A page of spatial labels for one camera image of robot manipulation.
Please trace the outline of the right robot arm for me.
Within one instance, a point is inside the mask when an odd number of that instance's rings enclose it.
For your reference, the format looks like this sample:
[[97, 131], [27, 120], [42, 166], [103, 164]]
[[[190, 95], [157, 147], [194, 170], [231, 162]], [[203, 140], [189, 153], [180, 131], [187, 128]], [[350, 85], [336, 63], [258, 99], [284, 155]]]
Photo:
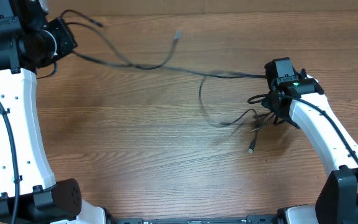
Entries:
[[297, 72], [289, 58], [264, 67], [269, 93], [262, 106], [301, 129], [323, 164], [327, 180], [317, 201], [278, 211], [278, 223], [358, 223], [358, 144], [331, 109], [318, 81]]

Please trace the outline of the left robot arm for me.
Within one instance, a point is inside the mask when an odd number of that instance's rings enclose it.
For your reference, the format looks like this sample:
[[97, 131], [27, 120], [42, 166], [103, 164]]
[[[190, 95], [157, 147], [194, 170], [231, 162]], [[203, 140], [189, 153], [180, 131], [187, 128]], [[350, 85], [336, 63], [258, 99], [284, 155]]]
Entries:
[[77, 46], [45, 1], [0, 0], [0, 222], [111, 223], [75, 179], [57, 181], [45, 154], [36, 105], [37, 70]]

